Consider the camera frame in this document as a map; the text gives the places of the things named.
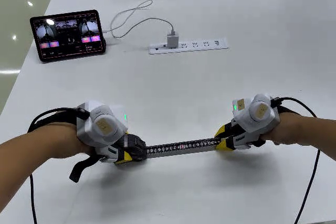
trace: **floor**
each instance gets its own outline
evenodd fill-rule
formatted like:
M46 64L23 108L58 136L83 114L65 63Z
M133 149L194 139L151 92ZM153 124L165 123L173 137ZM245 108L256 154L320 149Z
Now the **floor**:
M0 0L0 113L33 41L29 19L44 14L50 0Z

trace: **white power strip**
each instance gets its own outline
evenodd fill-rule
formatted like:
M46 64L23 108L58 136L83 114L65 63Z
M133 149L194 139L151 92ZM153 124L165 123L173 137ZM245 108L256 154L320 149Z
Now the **white power strip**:
M178 48L167 48L167 43L150 45L148 51L150 55L165 54L168 52L188 52L213 49L229 48L225 38L222 39L204 39L180 42Z

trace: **tablet display image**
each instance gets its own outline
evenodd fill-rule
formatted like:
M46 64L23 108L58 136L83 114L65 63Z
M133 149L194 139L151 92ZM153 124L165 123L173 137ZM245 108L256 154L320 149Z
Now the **tablet display image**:
M41 60L105 51L97 11L37 17L30 22Z

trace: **white charging cable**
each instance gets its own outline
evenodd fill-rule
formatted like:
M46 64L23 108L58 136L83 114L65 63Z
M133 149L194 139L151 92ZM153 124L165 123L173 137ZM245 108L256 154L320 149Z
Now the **white charging cable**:
M146 7L149 7L150 5L153 4L153 0L147 0L145 2L142 2L141 4L139 4L137 7L135 8L131 8L131 9L127 9L127 10L123 10L119 13L117 13L114 18L112 19L111 23L110 23L110 30L104 30L103 33L108 33L108 32L111 32L111 35L113 38L116 38L116 39L120 39L120 38L123 38L125 37L134 27L136 27L137 25L147 21L147 20L159 20L159 21L163 21L163 22L166 22L168 23L171 27L172 27L172 30L171 32L168 34L167 36L167 47L168 48L176 48L178 47L178 43L179 43L179 36L178 34L175 32L174 30L174 26L172 25L172 23L170 23L169 21L165 20L165 19L162 19L162 18L154 18L154 17L150 17L150 18L146 18L138 23L136 23L135 25L133 25L128 31L126 31L126 33L124 33L123 35L120 35L120 36L116 36L114 35L113 31L116 30L116 29L119 29L120 27L122 27L123 25L125 25L125 23L127 22L127 20L135 13L136 10L144 10L146 9ZM124 20L124 22L117 26L117 27L113 27L112 28L112 25L113 23L115 22L115 20L117 19L117 17L119 17L121 14L123 13L127 13L127 12L130 12L131 13L127 16L127 18Z

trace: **hand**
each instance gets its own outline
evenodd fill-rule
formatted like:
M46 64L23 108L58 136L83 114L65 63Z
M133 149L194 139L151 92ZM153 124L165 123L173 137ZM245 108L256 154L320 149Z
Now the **hand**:
M90 154L93 147L77 138L76 126L69 123L51 123L33 131L43 135L42 144L48 144L50 158L67 158L78 153Z
M280 114L280 124L278 124L272 131L261 135L262 140L271 140L276 145L279 144L300 144L307 145L303 139L300 138L300 131L302 130L302 120L304 116L294 113Z

